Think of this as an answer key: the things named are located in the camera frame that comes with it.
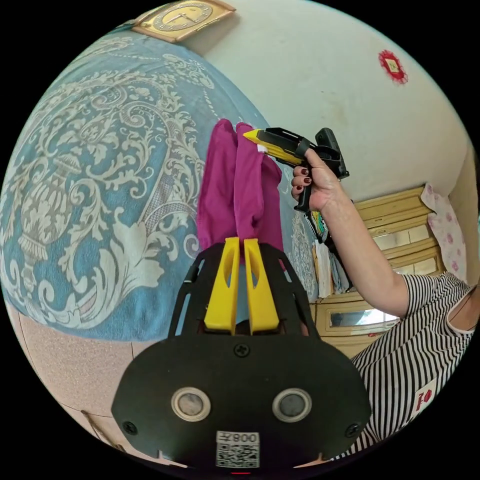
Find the bed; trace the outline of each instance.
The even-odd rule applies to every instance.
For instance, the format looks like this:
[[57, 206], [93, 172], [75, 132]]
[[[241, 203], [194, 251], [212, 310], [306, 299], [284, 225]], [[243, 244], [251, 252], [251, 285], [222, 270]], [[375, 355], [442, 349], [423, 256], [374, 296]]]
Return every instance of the bed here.
[[[112, 32], [71, 62], [29, 117], [0, 198], [5, 301], [89, 339], [166, 337], [199, 252], [196, 211], [210, 133], [266, 128], [255, 106], [181, 45]], [[313, 235], [279, 185], [285, 253], [311, 301]], [[237, 321], [248, 318], [240, 289]]]

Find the screw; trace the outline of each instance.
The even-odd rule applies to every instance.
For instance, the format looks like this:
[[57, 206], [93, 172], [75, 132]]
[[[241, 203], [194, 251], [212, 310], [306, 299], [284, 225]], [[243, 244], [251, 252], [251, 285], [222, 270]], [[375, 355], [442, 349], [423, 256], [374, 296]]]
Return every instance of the screw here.
[[240, 357], [241, 359], [247, 357], [250, 353], [250, 347], [248, 345], [245, 345], [244, 343], [239, 343], [238, 345], [235, 346], [233, 349], [233, 353], [237, 356]]
[[139, 431], [131, 421], [124, 421], [121, 426], [123, 430], [129, 435], [136, 435]]
[[353, 423], [352, 425], [350, 425], [346, 429], [345, 436], [348, 439], [351, 439], [352, 437], [354, 437], [356, 435], [356, 433], [359, 431], [359, 429], [360, 429], [360, 426], [357, 423]]

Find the striped shirt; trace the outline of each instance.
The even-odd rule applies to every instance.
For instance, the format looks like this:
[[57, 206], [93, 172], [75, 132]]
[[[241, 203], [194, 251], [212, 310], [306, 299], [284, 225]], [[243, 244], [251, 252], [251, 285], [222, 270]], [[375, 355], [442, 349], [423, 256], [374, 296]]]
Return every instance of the striped shirt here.
[[405, 318], [356, 355], [372, 415], [345, 457], [401, 430], [444, 387], [474, 331], [450, 325], [450, 312], [472, 291], [451, 273], [403, 275], [408, 290]]

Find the woman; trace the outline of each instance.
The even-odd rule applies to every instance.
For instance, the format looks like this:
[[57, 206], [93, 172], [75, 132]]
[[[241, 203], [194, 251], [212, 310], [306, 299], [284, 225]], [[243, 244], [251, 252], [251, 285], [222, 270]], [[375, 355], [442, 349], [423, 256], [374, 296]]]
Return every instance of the woman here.
[[[297, 167], [292, 196], [298, 200], [312, 184], [310, 209], [325, 220], [352, 283], [373, 308], [402, 319], [352, 359], [369, 392], [372, 415], [346, 456], [402, 429], [443, 388], [480, 317], [480, 284], [471, 287], [449, 272], [393, 272], [333, 172], [313, 150], [306, 158], [311, 178]], [[326, 460], [320, 454], [308, 465]]]

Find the magenta cloth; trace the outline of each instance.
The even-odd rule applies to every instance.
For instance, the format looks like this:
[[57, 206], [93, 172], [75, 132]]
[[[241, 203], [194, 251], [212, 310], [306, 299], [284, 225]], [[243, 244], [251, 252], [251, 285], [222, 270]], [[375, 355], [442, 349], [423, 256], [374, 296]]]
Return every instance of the magenta cloth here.
[[197, 235], [205, 250], [228, 237], [258, 239], [283, 251], [279, 183], [282, 171], [243, 134], [246, 123], [221, 119], [213, 128], [197, 209]]

